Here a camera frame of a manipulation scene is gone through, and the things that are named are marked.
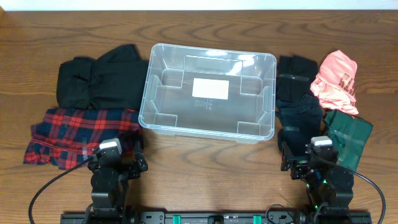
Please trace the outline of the pink salmon printed shirt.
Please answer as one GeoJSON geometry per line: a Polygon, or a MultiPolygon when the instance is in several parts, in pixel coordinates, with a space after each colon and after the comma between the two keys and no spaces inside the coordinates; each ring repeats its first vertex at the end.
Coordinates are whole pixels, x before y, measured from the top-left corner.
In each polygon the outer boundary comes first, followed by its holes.
{"type": "Polygon", "coordinates": [[[340,50],[326,56],[310,85],[322,108],[359,114],[355,97],[357,69],[357,63],[340,50]]]}

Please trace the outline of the red navy plaid shirt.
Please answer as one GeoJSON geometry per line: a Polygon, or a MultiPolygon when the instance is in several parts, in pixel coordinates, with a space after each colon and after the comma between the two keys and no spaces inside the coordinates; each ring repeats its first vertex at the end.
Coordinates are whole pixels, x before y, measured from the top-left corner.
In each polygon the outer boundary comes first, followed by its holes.
{"type": "Polygon", "coordinates": [[[137,111],[49,109],[41,123],[31,126],[24,163],[71,169],[113,138],[120,140],[123,156],[132,154],[137,141],[144,145],[137,111]]]}

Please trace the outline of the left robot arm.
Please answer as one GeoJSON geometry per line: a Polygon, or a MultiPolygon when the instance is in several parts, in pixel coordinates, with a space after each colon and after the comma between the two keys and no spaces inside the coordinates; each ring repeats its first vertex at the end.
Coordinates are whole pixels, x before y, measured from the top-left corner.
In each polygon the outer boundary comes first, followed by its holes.
{"type": "Polygon", "coordinates": [[[91,198],[97,217],[116,218],[123,215],[129,181],[138,179],[141,173],[148,170],[139,140],[134,142],[133,160],[124,162],[122,152],[119,139],[105,140],[93,152],[93,159],[88,163],[93,173],[91,198]]]}

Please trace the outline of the dark green garment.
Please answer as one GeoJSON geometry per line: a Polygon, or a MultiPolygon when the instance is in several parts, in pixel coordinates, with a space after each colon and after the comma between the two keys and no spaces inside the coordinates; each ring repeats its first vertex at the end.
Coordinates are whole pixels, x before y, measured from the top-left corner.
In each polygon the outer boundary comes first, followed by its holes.
{"type": "Polygon", "coordinates": [[[326,125],[325,135],[332,140],[334,149],[338,151],[337,163],[356,171],[373,125],[339,110],[327,111],[323,122],[326,125]]]}

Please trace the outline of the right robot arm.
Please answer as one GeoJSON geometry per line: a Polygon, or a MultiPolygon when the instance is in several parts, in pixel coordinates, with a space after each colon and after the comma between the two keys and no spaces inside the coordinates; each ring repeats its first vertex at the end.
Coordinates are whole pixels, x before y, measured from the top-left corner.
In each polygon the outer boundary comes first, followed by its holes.
{"type": "Polygon", "coordinates": [[[289,170],[293,180],[306,183],[314,217],[348,218],[353,199],[353,174],[336,163],[338,151],[330,140],[316,140],[305,147],[302,155],[295,156],[283,142],[280,169],[289,170]]]}

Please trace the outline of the large black garment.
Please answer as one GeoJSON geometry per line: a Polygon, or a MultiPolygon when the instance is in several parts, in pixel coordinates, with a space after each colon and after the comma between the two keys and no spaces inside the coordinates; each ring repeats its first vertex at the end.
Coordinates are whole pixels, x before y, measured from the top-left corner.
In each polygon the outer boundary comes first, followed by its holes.
{"type": "Polygon", "coordinates": [[[149,63],[133,44],[120,45],[97,59],[75,57],[59,67],[59,107],[139,110],[149,63]]]}

